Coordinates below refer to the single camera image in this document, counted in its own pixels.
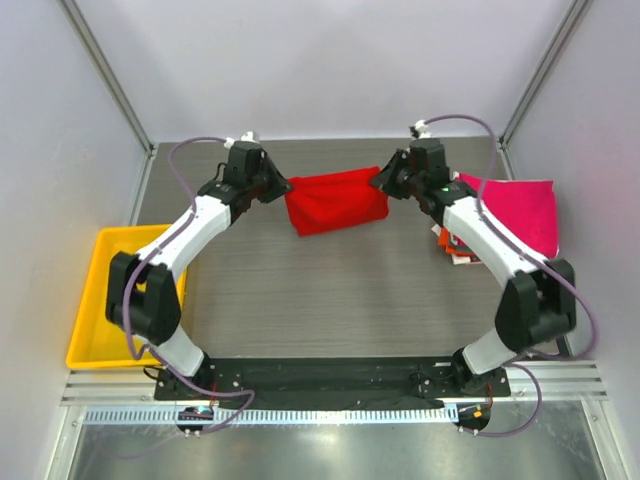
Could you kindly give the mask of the red t shirt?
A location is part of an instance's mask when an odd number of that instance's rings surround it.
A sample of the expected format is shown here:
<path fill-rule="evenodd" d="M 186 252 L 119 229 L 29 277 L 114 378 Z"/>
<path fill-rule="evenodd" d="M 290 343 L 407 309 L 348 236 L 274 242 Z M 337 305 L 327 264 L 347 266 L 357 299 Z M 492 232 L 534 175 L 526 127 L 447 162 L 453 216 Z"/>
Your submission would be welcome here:
<path fill-rule="evenodd" d="M 291 178 L 285 204 L 296 233 L 306 237 L 384 220 L 388 197 L 370 184 L 380 172 L 367 167 Z"/>

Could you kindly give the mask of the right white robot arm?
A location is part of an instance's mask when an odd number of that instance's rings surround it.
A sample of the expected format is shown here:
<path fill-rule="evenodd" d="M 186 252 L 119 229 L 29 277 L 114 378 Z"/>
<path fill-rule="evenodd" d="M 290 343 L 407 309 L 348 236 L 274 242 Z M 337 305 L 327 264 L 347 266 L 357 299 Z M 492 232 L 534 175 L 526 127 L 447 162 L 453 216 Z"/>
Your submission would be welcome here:
<path fill-rule="evenodd" d="M 452 179 L 439 140 L 412 140 L 370 184 L 391 198 L 415 199 L 423 213 L 470 247 L 502 288 L 493 327 L 451 357 L 458 393 L 476 394 L 499 368 L 575 328 L 573 267 L 527 246 L 473 187 Z"/>

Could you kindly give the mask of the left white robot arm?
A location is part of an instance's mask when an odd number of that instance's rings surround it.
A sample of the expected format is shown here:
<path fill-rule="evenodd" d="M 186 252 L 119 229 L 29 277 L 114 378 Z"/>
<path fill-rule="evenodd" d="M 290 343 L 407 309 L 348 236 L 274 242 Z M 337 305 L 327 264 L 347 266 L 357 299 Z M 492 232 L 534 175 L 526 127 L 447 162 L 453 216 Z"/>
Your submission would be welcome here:
<path fill-rule="evenodd" d="M 216 176 L 198 191 L 186 191 L 189 208 L 156 240 L 134 254 L 115 254 L 107 281 L 105 316 L 125 333 L 132 357 L 150 352 L 193 400 L 209 394 L 214 376 L 209 356 L 181 325 L 179 277 L 253 201 L 268 204 L 293 189 L 255 132 L 222 143 L 228 157 Z"/>

